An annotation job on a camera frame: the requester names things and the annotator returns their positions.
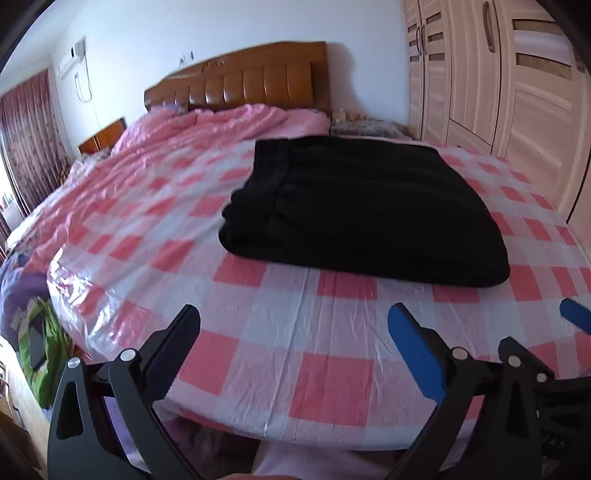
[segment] red and white checkered cloth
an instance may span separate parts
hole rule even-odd
[[[81,225],[72,221],[48,272],[61,321],[94,357],[139,348],[186,303],[199,309],[202,331],[168,408],[266,439],[408,446],[434,403],[387,332],[388,309],[399,301],[475,357],[497,359],[499,341],[512,336],[559,377],[591,365],[590,338],[558,312],[565,297],[591,306],[591,264],[564,220],[506,161],[439,148],[482,196],[509,252],[510,279],[477,290],[226,252],[217,239],[221,210],[250,174],[253,151],[254,141],[207,151],[187,144],[149,161],[122,160],[144,165],[113,176],[121,188],[93,196],[92,212]]]

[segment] green cloth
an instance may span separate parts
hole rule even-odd
[[[45,321],[46,360],[33,371],[29,353],[29,324],[42,313]],[[18,347],[25,377],[41,408],[50,408],[56,396],[61,374],[73,352],[72,341],[57,321],[51,302],[39,297],[32,299],[27,311],[21,313]]]

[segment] wooden wardrobe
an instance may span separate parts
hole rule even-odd
[[[404,3],[411,133],[505,157],[588,247],[591,77],[564,32],[535,0]]]

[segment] air conditioner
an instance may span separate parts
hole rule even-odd
[[[66,73],[68,73],[76,63],[79,63],[84,59],[85,52],[84,39],[76,42],[74,46],[70,48],[70,51],[64,56],[57,68],[57,74],[61,79],[66,76]]]

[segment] dark blue gripper pad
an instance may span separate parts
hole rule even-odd
[[[570,323],[591,335],[591,312],[588,308],[571,299],[564,299],[560,304],[560,314]]]
[[[399,305],[388,312],[388,332],[423,395],[440,405],[447,393],[443,367],[425,343],[421,326]]]

